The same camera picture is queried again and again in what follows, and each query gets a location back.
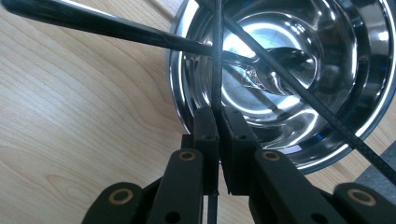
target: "light wood surface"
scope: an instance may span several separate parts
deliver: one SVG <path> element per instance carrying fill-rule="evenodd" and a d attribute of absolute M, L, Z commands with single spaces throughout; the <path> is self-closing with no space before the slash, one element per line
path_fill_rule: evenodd
<path fill-rule="evenodd" d="M 168 31 L 181 0 L 79 2 Z M 164 49 L 0 13 L 0 223 L 80 223 L 106 187 L 160 177 L 184 133 Z M 377 153 L 395 106 L 366 141 Z M 367 165 L 354 152 L 308 178 L 332 191 Z M 219 223 L 252 223 L 247 202 L 221 180 Z"/>

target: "metal bowl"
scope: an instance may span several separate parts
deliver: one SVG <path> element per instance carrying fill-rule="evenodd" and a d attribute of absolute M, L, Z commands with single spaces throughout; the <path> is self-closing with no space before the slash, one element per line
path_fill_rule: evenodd
<path fill-rule="evenodd" d="M 394 8 L 393 1 L 385 0 L 233 0 L 226 1 L 224 10 L 263 47 L 309 54 L 316 72 L 305 87 L 365 138 L 395 92 Z M 171 32 L 211 45 L 212 30 L 211 13 L 186 0 Z M 223 48 L 255 56 L 227 29 Z M 211 59 L 169 50 L 167 66 L 177 113 L 191 132 L 192 112 L 210 105 Z M 241 65 L 223 65 L 222 103 L 243 113 L 263 149 L 282 151 L 303 173 L 330 165 L 351 151 L 298 95 L 254 88 L 248 72 Z"/>

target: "spoon handle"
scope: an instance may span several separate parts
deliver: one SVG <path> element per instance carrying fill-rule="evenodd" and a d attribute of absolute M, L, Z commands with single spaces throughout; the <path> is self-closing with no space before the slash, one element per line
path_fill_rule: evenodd
<path fill-rule="evenodd" d="M 171 35 L 69 0 L 2 0 L 11 13 L 45 23 L 210 56 L 208 45 Z"/>

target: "metal spoon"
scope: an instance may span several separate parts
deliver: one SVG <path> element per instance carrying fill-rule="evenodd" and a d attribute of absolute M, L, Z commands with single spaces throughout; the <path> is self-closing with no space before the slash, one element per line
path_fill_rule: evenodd
<path fill-rule="evenodd" d="M 171 35 L 69 0 L 2 0 L 2 4 L 11 13 L 36 21 L 161 48 L 212 55 L 211 46 Z M 312 83 L 316 73 L 316 64 L 303 51 L 292 48 L 269 49 L 268 51 L 280 60 L 306 88 Z M 261 59 L 247 58 L 224 50 L 223 61 L 246 67 L 246 74 L 252 83 L 250 87 L 278 95 L 294 94 L 289 85 Z"/>

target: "stainless steel bowl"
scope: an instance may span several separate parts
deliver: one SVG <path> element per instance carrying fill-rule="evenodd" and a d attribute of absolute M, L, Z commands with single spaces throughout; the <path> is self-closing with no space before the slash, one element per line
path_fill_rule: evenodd
<path fill-rule="evenodd" d="M 263 47 L 300 49 L 315 62 L 304 85 L 360 138 L 380 121 L 395 92 L 394 2 L 375 0 L 233 0 L 231 15 Z M 211 45 L 212 16 L 186 0 L 172 33 Z M 224 31 L 224 49 L 254 57 L 238 37 Z M 177 113 L 192 130 L 192 112 L 210 105 L 211 59 L 167 52 Z M 249 85 L 248 68 L 223 65 L 222 102 L 240 110 L 262 148 L 288 154 L 304 173 L 321 169 L 351 149 L 303 99 Z"/>

